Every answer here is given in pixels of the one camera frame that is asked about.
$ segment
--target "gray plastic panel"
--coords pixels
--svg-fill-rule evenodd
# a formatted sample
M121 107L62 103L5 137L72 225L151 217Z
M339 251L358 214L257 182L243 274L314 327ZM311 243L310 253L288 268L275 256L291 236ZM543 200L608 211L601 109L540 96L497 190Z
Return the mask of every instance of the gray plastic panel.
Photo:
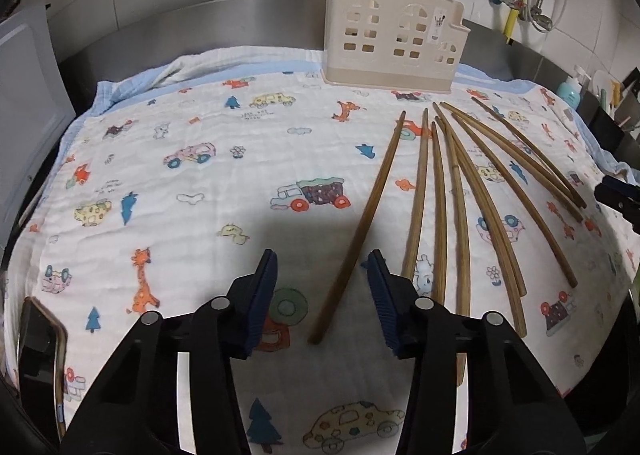
M75 116L43 6L0 24L0 252L49 151Z

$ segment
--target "green wheel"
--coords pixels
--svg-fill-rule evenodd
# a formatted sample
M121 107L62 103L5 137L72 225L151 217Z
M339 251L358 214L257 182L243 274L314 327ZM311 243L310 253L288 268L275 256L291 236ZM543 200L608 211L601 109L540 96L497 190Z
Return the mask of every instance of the green wheel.
M283 325L297 325L309 311L309 304L306 302L302 292L284 287L273 293L271 305L269 305L269 316L276 323Z

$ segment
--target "black smartphone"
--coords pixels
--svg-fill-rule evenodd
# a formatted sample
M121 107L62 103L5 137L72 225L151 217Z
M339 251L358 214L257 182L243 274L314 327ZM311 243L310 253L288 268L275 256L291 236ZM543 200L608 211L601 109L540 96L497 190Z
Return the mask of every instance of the black smartphone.
M36 298L25 298L18 335L20 401L33 424L53 446L60 446L66 432L65 352L65 327Z

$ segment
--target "silver screw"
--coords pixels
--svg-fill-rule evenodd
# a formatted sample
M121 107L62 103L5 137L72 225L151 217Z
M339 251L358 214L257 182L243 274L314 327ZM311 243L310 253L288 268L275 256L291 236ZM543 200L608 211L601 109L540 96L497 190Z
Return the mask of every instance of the silver screw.
M211 300L211 308L215 310L223 310L231 305L229 298L226 296L218 296L217 298L213 298Z
M490 312L487 314L486 320L495 326L502 325L504 323L504 318L497 312Z
M431 298L427 298L426 296L421 296L419 298L416 298L414 304L418 309L422 309L422 310L433 309L433 306L435 305L433 303L433 300Z
M150 310L142 314L142 318L140 318L140 321L142 321L143 325L153 325L156 321L158 321L159 317L160 314L158 314L154 310Z

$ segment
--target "white patterned cloth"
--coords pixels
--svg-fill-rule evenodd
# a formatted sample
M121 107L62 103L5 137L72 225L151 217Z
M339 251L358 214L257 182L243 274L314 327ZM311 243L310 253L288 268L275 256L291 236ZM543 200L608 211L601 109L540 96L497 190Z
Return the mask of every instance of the white patterned cloth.
M249 360L232 363L252 452L394 453L413 363L398 361L385 346L363 267L354 270L324 342L312 347L305 338L402 110L406 129L360 259L380 249L392 273L399 273L404 255L423 109L431 101L448 101L514 140L472 102L475 95L522 128L588 204L579 224L490 144L564 250L578 279L571 289L510 187L450 119L510 231L528 291L522 299L525 342L558 390L570 391L609 334L636 272L640 241L628 222L595 203L593 189L602 173L564 102L531 83L527 92L514 93L508 83L482 88L471 76L458 80L475 86L455 83L450 95L441 96L329 86L317 72L283 72L289 71L179 83L164 95L153 98L151 91L140 102L84 121L10 262L10 374L15 377L20 304L34 295L68 332L68 423L141 312L192 312L225 294L234 278L252 273L269 248L278 254L279 272L263 341ZM445 172L446 306L455 311L456 234L447 164ZM495 252L463 184L471 314L496 310L511 321ZM433 271L433 185L430 153L414 279L421 294L430 291ZM458 393L454 451L466 432L466 378ZM181 421L181 428L188 429L188 422ZM183 448L193 451L189 441Z

